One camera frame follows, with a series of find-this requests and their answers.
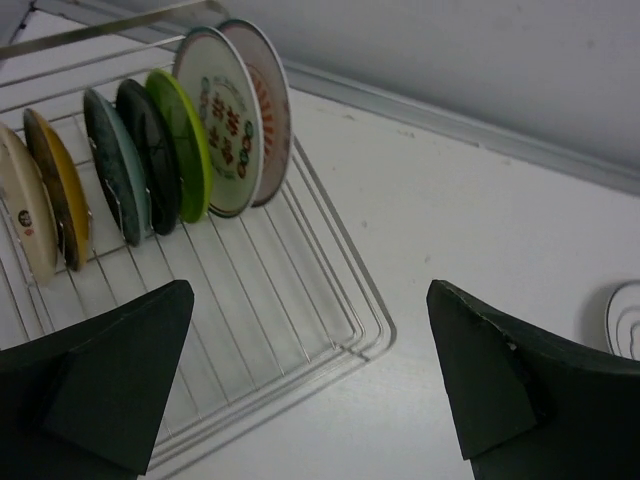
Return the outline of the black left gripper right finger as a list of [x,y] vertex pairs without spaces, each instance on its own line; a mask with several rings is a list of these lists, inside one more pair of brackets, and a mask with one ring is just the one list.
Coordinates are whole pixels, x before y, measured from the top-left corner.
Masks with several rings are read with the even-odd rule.
[[638,478],[638,362],[503,313],[449,281],[432,281],[426,304],[475,478]]

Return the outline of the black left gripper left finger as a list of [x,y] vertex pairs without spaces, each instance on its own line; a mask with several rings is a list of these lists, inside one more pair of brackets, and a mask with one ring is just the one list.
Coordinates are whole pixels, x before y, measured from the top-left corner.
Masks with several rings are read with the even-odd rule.
[[2,351],[2,478],[146,474],[193,308],[174,280]]

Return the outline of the cream plate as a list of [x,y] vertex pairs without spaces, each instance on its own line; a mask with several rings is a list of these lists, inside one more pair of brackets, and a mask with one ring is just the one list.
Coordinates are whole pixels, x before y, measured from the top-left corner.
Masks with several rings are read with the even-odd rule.
[[42,176],[21,138],[1,124],[1,184],[31,273],[40,285],[55,274],[58,238]]

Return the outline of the yellow brown plate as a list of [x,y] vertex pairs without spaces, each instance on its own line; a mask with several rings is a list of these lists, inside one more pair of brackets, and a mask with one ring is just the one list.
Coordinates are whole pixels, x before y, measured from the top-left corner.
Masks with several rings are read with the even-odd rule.
[[43,179],[58,229],[58,245],[66,266],[80,271],[88,260],[89,206],[78,171],[51,124],[37,111],[23,111],[28,150]]

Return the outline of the teal speckled plate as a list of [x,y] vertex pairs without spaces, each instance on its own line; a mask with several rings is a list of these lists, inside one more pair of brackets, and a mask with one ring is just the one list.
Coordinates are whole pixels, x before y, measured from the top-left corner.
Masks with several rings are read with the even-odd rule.
[[126,243],[138,246],[150,226],[146,179],[138,150],[115,107],[92,88],[83,92],[83,114],[105,200]]

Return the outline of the black plate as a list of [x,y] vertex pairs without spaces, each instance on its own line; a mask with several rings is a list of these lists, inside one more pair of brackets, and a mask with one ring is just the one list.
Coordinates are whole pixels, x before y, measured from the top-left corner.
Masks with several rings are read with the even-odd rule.
[[136,80],[118,87],[116,110],[132,138],[151,201],[151,226],[160,235],[175,229],[182,193],[177,153],[167,122],[148,91]]

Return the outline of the lime green plate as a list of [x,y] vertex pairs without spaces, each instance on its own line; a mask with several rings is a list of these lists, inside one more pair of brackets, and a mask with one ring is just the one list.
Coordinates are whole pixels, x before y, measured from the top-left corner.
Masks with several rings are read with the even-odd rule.
[[163,69],[153,69],[145,89],[168,125],[181,178],[180,217],[197,223],[207,213],[213,187],[213,169],[204,127],[194,104],[178,80]]

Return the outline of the white plate orange sunburst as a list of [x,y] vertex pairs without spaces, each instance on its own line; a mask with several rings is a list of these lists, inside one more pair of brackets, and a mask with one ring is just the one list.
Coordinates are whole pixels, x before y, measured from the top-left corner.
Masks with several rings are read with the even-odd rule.
[[233,18],[218,29],[235,46],[249,72],[260,107],[264,161],[255,208],[269,203],[288,172],[293,148],[289,82],[282,60],[266,34],[254,23]]

